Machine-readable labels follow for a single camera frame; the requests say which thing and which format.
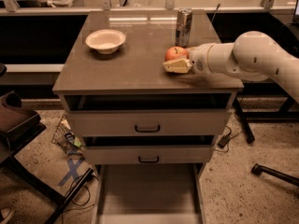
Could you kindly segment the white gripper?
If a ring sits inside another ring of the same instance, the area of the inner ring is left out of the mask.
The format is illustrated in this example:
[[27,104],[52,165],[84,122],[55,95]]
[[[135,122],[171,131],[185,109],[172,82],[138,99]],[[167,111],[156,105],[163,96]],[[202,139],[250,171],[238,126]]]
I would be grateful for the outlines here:
[[208,53],[213,46],[214,43],[206,43],[186,48],[189,52],[189,60],[181,58],[164,62],[164,69],[170,73],[187,74],[193,66],[196,74],[209,75],[211,71],[208,66]]

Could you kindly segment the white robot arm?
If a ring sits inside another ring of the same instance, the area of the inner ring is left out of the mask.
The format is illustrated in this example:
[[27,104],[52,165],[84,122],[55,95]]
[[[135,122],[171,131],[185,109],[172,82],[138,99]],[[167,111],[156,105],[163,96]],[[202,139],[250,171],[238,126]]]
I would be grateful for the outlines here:
[[187,55],[164,62],[169,73],[222,73],[246,81],[275,81],[299,103],[299,59],[273,38],[257,31],[245,32],[233,43],[205,43],[186,49]]

